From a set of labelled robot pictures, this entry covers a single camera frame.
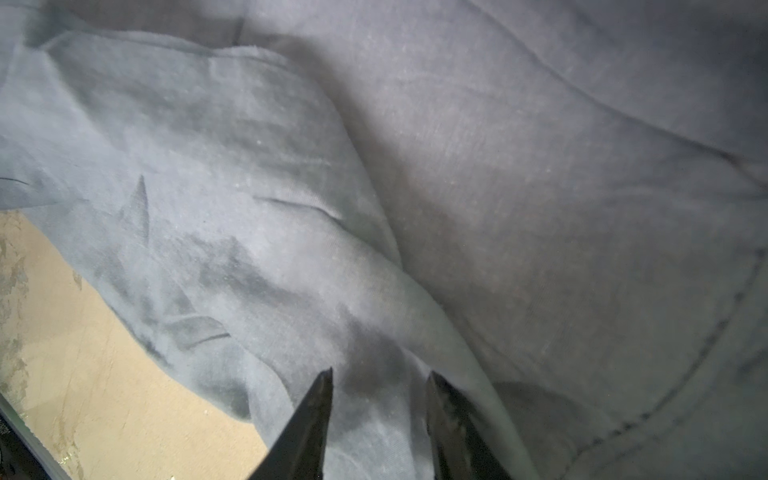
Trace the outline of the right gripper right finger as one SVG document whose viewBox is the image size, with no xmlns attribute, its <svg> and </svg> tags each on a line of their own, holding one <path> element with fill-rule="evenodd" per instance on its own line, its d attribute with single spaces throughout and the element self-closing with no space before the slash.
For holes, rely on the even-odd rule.
<svg viewBox="0 0 768 480">
<path fill-rule="evenodd" d="M 470 419 L 469 402 L 437 372 L 426 381 L 426 404 L 435 479 L 512 479 Z"/>
</svg>

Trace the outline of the grey long sleeve shirt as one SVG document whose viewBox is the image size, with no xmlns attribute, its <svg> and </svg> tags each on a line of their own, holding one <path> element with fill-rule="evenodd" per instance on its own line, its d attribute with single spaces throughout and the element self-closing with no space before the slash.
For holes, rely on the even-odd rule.
<svg viewBox="0 0 768 480">
<path fill-rule="evenodd" d="M 763 1 L 5 1 L 1 206 L 326 471 L 767 475 Z"/>
</svg>

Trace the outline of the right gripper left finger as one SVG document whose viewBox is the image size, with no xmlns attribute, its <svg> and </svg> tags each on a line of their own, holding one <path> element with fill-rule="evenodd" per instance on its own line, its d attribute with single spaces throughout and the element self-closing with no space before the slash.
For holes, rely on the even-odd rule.
<svg viewBox="0 0 768 480">
<path fill-rule="evenodd" d="M 321 371 L 249 480 L 324 478 L 333 401 L 333 369 Z"/>
</svg>

